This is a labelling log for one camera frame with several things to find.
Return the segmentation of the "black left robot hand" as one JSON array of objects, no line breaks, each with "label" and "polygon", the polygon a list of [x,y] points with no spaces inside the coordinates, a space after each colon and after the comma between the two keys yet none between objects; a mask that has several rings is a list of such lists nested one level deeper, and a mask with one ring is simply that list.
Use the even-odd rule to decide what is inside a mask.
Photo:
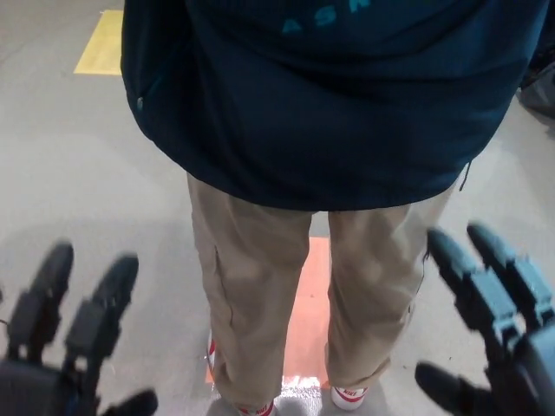
[{"label": "black left robot hand", "polygon": [[82,301],[65,340],[62,366],[55,368],[43,363],[42,353],[56,337],[73,262],[71,243],[56,244],[16,302],[1,359],[3,415],[98,413],[101,367],[120,338],[139,260],[135,254],[117,258],[93,295]]}]

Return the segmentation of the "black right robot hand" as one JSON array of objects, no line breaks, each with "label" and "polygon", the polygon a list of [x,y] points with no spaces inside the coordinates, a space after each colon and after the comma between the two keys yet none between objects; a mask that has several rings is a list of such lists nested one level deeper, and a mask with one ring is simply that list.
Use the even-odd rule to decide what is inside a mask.
[{"label": "black right robot hand", "polygon": [[428,254],[463,322],[483,338],[490,387],[477,387],[430,362],[416,365],[415,381],[452,415],[552,415],[552,290],[529,257],[485,225],[469,224],[467,234],[480,263],[439,228],[428,230]]}]

